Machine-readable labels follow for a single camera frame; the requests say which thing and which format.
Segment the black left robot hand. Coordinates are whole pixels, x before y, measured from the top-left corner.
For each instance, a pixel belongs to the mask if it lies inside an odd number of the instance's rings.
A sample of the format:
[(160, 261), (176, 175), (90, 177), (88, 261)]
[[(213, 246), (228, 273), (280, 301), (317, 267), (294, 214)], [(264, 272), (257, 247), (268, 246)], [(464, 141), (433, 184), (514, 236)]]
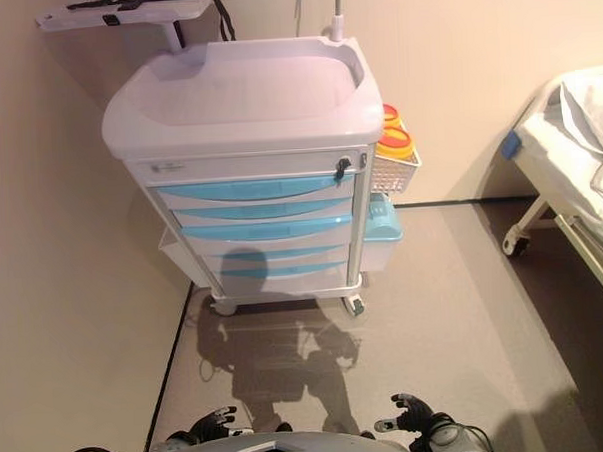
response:
[(223, 439), (226, 437), (237, 437), (253, 434), (253, 430), (248, 428), (229, 427), (230, 423), (235, 421), (237, 408), (229, 405), (213, 410), (211, 413), (203, 416), (194, 423), (189, 433), (193, 434), (198, 443), (206, 441)]

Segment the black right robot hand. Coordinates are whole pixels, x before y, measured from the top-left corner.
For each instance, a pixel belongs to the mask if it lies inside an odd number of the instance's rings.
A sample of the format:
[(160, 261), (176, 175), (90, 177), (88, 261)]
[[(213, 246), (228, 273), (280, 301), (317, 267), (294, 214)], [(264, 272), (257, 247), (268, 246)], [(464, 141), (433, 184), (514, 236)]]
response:
[(373, 427), (379, 433), (391, 431), (424, 432), (434, 414), (430, 406), (413, 394), (393, 394), (390, 400), (403, 409), (399, 416), (378, 420)]

